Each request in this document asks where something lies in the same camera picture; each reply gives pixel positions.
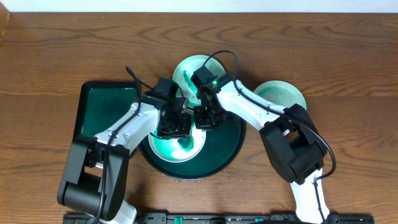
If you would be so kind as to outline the green scrubbing sponge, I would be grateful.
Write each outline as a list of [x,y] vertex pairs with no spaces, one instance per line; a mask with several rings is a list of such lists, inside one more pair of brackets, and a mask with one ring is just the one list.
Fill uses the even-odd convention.
[[191,136],[177,140],[178,145],[184,151],[191,151],[194,148],[194,140]]

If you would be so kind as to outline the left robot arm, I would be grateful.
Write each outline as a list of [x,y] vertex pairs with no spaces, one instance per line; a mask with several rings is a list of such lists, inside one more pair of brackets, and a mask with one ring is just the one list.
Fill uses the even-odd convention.
[[78,135],[69,149],[57,193],[59,204],[90,215],[90,223],[133,223],[136,209],[124,200],[129,158],[154,131],[167,139],[189,136],[184,96],[144,95],[108,129]]

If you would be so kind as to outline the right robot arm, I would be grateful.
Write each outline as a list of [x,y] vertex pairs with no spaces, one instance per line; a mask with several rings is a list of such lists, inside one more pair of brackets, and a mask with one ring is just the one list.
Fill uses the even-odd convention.
[[296,215],[302,222],[323,223],[330,214],[322,190],[323,158],[328,145],[307,110],[265,100],[239,80],[194,81],[201,105],[194,108],[199,129],[212,129],[230,112],[259,131],[274,170],[292,188]]

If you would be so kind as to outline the white plate green smear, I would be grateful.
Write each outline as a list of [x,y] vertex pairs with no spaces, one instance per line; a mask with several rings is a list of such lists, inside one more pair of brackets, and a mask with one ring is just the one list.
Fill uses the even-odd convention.
[[206,132],[197,129],[193,120],[193,111],[188,109],[186,113],[191,114],[192,128],[190,135],[194,140],[194,148],[191,151],[184,151],[178,145],[178,139],[161,139],[156,136],[156,130],[148,135],[149,145],[157,157],[172,163],[181,163],[193,159],[203,148],[206,141]]

